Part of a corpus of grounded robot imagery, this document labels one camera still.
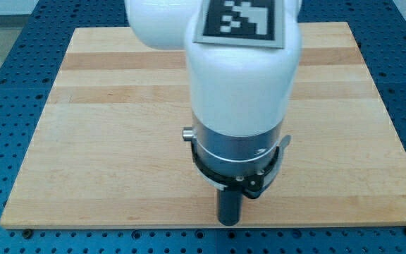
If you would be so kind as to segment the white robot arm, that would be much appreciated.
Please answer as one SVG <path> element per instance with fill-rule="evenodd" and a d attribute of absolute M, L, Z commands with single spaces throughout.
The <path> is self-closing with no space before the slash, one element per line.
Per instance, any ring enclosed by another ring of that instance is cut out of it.
<path fill-rule="evenodd" d="M 137 38 L 185 51 L 204 166 L 246 176 L 272 159 L 302 51 L 301 2 L 126 0 Z"/>

